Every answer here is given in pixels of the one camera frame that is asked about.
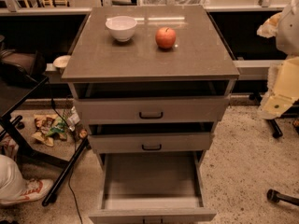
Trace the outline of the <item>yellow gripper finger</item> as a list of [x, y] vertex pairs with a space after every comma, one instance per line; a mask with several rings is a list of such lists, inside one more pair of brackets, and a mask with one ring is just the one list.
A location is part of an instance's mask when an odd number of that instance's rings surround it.
[[299, 100], [299, 57], [271, 65], [267, 88], [258, 110], [279, 118]]
[[257, 30], [257, 35], [270, 38], [277, 35], [278, 21], [281, 13], [276, 13], [267, 19]]

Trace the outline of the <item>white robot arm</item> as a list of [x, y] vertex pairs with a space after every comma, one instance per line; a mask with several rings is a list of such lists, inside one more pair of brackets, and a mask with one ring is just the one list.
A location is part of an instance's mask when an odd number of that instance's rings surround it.
[[287, 58], [271, 64], [267, 77], [267, 92], [258, 108], [263, 119], [279, 118], [299, 100], [299, 0], [291, 0], [257, 30], [257, 35], [276, 39], [276, 47]]

